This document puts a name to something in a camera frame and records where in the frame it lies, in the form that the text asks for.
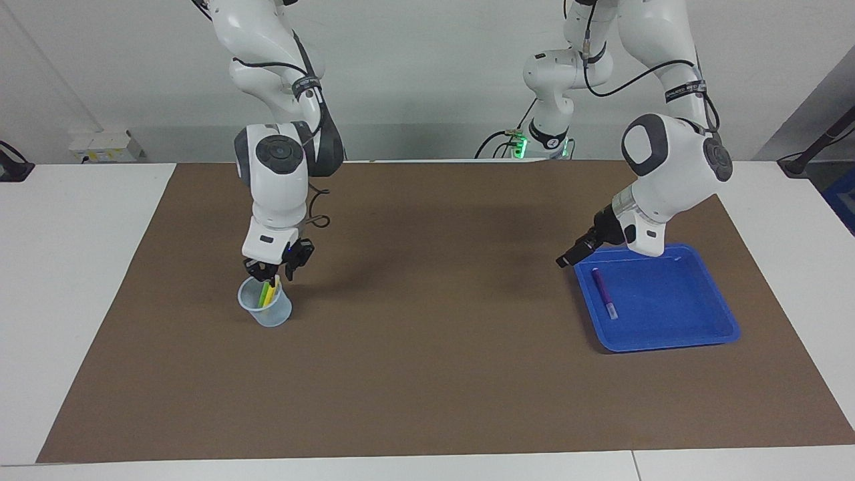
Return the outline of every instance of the plastic cup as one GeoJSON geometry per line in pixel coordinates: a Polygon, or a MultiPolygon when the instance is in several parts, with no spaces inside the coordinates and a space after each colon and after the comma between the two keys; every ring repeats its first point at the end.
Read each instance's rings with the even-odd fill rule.
{"type": "Polygon", "coordinates": [[[276,327],[282,325],[291,316],[293,308],[291,300],[282,290],[282,282],[276,283],[276,294],[273,301],[266,307],[258,307],[258,298],[262,294],[264,282],[259,282],[254,277],[245,280],[238,289],[238,303],[252,317],[264,327],[276,327]]]}

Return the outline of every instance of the white table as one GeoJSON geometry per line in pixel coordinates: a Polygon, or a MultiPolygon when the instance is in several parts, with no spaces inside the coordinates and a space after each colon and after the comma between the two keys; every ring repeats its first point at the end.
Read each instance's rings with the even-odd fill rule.
{"type": "MultiPolygon", "coordinates": [[[[0,184],[0,480],[855,479],[855,446],[28,466],[118,291],[172,164],[42,165],[0,184]]],[[[720,195],[851,425],[855,238],[808,181],[737,163],[720,195]]]]}

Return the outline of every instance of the purple pen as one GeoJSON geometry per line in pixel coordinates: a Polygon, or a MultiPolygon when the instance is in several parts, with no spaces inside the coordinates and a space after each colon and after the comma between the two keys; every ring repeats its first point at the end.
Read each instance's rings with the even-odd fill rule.
{"type": "Polygon", "coordinates": [[[599,269],[594,267],[591,270],[591,275],[593,276],[593,281],[597,283],[597,290],[599,290],[599,296],[603,298],[603,302],[605,303],[605,310],[609,312],[609,318],[611,320],[617,319],[617,309],[615,309],[615,303],[612,302],[611,296],[609,295],[609,291],[605,288],[605,281],[603,280],[603,275],[599,273],[599,269]]]}

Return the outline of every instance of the brown surface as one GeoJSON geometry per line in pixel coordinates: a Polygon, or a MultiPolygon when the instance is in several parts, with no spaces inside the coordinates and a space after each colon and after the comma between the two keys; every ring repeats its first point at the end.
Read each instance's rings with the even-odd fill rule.
{"type": "Polygon", "coordinates": [[[621,163],[346,165],[288,286],[240,311],[249,194],[180,165],[39,462],[853,443],[717,199],[669,225],[735,344],[607,354],[553,263],[632,180],[621,163]]]}

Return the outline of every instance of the blue tray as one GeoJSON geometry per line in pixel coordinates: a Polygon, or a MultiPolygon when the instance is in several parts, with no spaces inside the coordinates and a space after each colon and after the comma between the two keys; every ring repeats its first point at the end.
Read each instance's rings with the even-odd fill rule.
{"type": "Polygon", "coordinates": [[[604,248],[576,265],[597,337],[615,353],[725,344],[740,326],[698,252],[685,244],[648,258],[604,248]],[[591,271],[599,268],[617,309],[609,319],[591,271]]]}

